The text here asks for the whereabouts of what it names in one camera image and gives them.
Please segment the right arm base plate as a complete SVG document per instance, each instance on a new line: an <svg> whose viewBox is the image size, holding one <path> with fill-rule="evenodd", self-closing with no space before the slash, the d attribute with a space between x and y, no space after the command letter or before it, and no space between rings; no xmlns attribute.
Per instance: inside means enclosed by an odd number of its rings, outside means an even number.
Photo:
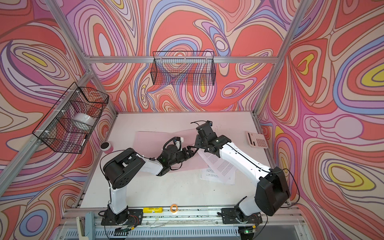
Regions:
<svg viewBox="0 0 384 240"><path fill-rule="evenodd" d="M222 208L217 212L218 216L222 218L224 224L252 224L258 226L263 222L260 213L251 214L246 216L240 210L235 208Z"/></svg>

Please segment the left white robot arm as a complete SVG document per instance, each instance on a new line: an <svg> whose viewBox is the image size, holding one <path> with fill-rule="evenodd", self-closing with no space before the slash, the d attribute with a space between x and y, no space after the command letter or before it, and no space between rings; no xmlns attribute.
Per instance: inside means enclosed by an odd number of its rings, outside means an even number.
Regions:
<svg viewBox="0 0 384 240"><path fill-rule="evenodd" d="M175 171L174 165L180 168L185 161L194 157L199 149L194 146L183 147L183 141L181 137L168 140L157 158L144 157L133 148L128 148L103 166L102 172L110 184L108 207L113 214L121 214L127 209L126 186L138 172L142 170L161 177L170 171Z"/></svg>

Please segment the pink file folder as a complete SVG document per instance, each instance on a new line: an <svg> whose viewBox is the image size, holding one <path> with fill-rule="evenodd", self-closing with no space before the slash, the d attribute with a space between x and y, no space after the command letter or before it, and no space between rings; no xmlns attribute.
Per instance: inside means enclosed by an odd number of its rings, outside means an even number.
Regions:
<svg viewBox="0 0 384 240"><path fill-rule="evenodd" d="M147 161L142 170L154 167L158 176L171 171L207 169L207 163L195 147L197 131L176 133L136 132L133 149Z"/></svg>

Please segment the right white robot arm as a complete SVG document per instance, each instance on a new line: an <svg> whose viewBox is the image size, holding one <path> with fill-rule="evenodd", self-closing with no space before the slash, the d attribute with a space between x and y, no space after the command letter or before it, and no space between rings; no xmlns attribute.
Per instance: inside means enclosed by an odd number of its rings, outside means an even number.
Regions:
<svg viewBox="0 0 384 240"><path fill-rule="evenodd" d="M228 137L217 136L212 125L211 121L206 121L196 127L195 146L232 164L256 187L254 197L244 197L235 205L236 217L244 221L257 213L273 216L291 196L284 171L256 161Z"/></svg>

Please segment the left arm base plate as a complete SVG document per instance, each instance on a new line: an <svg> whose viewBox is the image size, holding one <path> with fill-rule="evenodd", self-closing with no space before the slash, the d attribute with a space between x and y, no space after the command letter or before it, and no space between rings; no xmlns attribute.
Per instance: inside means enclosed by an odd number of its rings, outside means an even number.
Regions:
<svg viewBox="0 0 384 240"><path fill-rule="evenodd" d="M131 226L137 227L142 224L143 210L128 209L119 214L114 214L112 210L107 209L98 213L102 218L102 226Z"/></svg>

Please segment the printed English text sheet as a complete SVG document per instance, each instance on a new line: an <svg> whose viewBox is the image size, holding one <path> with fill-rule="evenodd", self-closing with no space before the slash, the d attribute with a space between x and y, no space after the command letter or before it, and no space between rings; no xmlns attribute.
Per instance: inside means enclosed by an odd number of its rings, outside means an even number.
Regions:
<svg viewBox="0 0 384 240"><path fill-rule="evenodd" d="M227 180L236 172L236 168L232 164L216 155L206 153L203 150L199 150L198 154L207 164L207 168L211 168L222 180Z"/></svg>

